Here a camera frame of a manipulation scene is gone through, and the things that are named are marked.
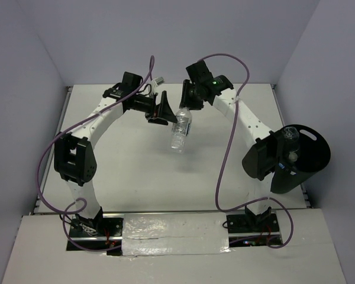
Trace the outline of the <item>labelled bottle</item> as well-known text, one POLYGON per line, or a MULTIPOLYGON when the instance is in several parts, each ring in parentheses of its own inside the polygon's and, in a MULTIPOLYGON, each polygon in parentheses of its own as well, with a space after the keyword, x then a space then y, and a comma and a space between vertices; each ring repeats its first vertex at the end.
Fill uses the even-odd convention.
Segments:
POLYGON ((172 126, 170 148, 178 153, 185 149, 185 142, 192 123, 192 113, 188 108, 181 108, 176 113, 177 122, 172 126))

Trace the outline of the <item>clear bottle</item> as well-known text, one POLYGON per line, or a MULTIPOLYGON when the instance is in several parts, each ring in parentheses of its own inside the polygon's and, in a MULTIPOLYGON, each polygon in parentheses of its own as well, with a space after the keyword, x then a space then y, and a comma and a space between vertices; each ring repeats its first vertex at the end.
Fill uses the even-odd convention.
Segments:
POLYGON ((295 168, 291 164, 279 163, 279 167, 284 170, 287 174, 295 176, 297 174, 295 168))
POLYGON ((283 155, 290 163, 299 157, 299 132, 295 127, 285 127, 282 130, 284 137, 283 155))

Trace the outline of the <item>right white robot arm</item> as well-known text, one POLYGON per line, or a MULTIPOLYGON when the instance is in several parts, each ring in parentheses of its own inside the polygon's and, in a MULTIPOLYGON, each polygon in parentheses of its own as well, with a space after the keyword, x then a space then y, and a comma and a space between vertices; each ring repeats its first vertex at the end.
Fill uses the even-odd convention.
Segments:
POLYGON ((180 107, 200 110, 204 107, 204 102, 207 102, 232 123, 215 188, 216 209, 223 213, 241 208, 249 209, 251 213, 245 217, 246 226, 251 231, 259 231, 266 224, 264 213, 268 211, 267 203, 271 199, 271 190, 265 187, 262 181, 275 168, 277 156, 282 152, 282 147, 278 145, 281 139, 278 133, 261 122, 242 100, 241 92, 248 84, 248 79, 235 89, 226 76, 213 76, 204 59, 189 65, 186 71, 188 79, 183 82, 180 107), (241 134, 246 148, 241 162, 242 168, 246 175, 254 180, 254 184, 248 189, 250 199, 241 205, 225 209, 220 205, 220 187, 236 132, 241 134))

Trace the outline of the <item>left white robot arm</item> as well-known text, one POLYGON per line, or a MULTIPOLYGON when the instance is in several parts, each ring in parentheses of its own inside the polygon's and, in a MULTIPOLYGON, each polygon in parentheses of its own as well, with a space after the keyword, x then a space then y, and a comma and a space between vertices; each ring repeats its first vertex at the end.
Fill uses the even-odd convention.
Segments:
POLYGON ((106 230, 103 210, 97 201, 93 177, 97 171, 94 148, 109 126, 125 111, 143 112, 149 123, 168 125, 177 118, 167 100, 167 93, 160 94, 157 88, 164 83, 162 77, 150 83, 149 94, 139 92, 142 78, 125 72, 122 81, 107 89, 98 106, 91 113, 94 119, 60 138, 54 144, 54 169, 66 181, 78 213, 72 224, 80 231, 95 236, 106 230))

